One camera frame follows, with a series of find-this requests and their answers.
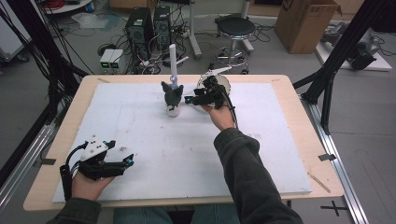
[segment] round stool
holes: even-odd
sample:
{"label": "round stool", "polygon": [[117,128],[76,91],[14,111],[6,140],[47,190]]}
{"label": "round stool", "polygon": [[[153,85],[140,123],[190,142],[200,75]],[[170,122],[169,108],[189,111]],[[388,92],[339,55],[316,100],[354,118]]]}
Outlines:
{"label": "round stool", "polygon": [[[231,38],[231,46],[223,47],[216,51],[216,57],[220,63],[230,65],[232,67],[244,65],[246,69],[241,74],[248,73],[248,56],[236,47],[238,41],[250,38],[256,27],[253,22],[239,17],[228,17],[218,22],[218,32],[220,35]],[[214,63],[209,65],[209,69],[213,69]]]}

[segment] black metal pole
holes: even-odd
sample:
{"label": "black metal pole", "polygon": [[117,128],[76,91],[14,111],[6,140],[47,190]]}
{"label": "black metal pole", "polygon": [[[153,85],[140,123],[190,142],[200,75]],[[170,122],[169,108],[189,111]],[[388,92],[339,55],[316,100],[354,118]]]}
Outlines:
{"label": "black metal pole", "polygon": [[320,123],[326,134],[330,134],[329,116],[335,75],[388,2],[389,0],[365,0],[323,66],[313,75],[293,84],[297,89],[312,82],[308,91],[302,94],[303,99],[309,104],[316,104],[319,96],[325,91]]}

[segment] desk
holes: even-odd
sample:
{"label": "desk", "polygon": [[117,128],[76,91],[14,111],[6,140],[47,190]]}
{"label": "desk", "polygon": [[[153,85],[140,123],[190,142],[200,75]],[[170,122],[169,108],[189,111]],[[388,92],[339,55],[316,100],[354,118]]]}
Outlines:
{"label": "desk", "polygon": [[[179,83],[196,83],[200,76],[179,76]],[[88,76],[78,89],[57,133],[47,158],[56,159],[53,166],[43,165],[35,179],[24,202],[28,211],[62,209],[63,203],[53,203],[52,198],[60,181],[59,167],[64,163],[71,148],[88,106],[91,103],[96,86],[99,83],[160,83],[169,76]],[[276,98],[282,108],[285,120],[290,127],[291,135],[308,172],[313,191],[309,194],[282,195],[285,200],[302,198],[340,197],[343,187],[329,161],[320,161],[319,155],[325,153],[318,136],[306,115],[304,108],[286,76],[227,76],[231,83],[270,83],[276,93]],[[138,201],[103,202],[104,207],[118,206],[150,206],[150,205],[180,205],[198,203],[230,203],[231,197],[155,199]]]}

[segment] sleeve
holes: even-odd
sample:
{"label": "sleeve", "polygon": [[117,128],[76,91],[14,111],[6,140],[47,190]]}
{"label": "sleeve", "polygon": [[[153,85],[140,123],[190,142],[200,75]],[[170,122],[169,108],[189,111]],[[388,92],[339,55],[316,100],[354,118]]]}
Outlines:
{"label": "sleeve", "polygon": [[71,198],[61,212],[47,224],[94,224],[97,222],[101,204],[86,199]]}
{"label": "sleeve", "polygon": [[256,139],[230,128],[222,131],[214,144],[241,223],[303,223],[282,203],[262,164]]}

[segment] floor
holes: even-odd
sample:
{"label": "floor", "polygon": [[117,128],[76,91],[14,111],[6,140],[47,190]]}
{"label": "floor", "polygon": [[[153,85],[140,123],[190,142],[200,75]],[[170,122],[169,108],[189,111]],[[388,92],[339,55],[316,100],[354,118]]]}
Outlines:
{"label": "floor", "polygon": [[[70,19],[73,14],[55,18],[66,31],[65,37],[78,55],[95,74],[102,74],[99,64],[98,48],[122,35],[125,21],[107,12],[107,5],[99,5],[95,13],[109,20],[106,29],[82,30]],[[184,40],[186,55],[190,58],[178,68],[179,74],[203,74],[216,49],[229,45],[224,37],[214,34],[218,15],[203,16],[196,19],[197,40],[203,52],[202,59],[193,59],[191,45]],[[272,26],[276,18],[251,17],[251,20]],[[396,37],[391,34],[376,34],[385,40],[383,49],[396,50]],[[273,29],[263,30],[260,40],[251,42],[255,51],[249,55],[250,74],[284,74],[292,82],[316,72],[321,63],[315,53],[288,54]],[[396,67],[394,56],[384,59]],[[87,70],[81,60],[72,54],[73,63]],[[163,67],[161,74],[169,74]],[[229,74],[239,74],[234,68]],[[396,71],[353,71],[340,69],[334,81],[330,131],[347,174],[359,197],[365,215],[370,223],[389,224],[396,220]],[[0,166],[3,167],[14,148],[26,135],[46,104],[48,83],[42,77],[35,62],[12,62],[0,67]],[[307,86],[297,90],[303,93]],[[32,167],[7,206],[2,208],[0,223],[44,223],[57,211],[26,212],[23,201],[32,185],[38,168]],[[338,209],[326,209],[326,206]],[[295,200],[291,206],[305,223],[353,223],[345,210],[343,198],[321,200]],[[112,209],[103,209],[99,223],[111,223]]]}

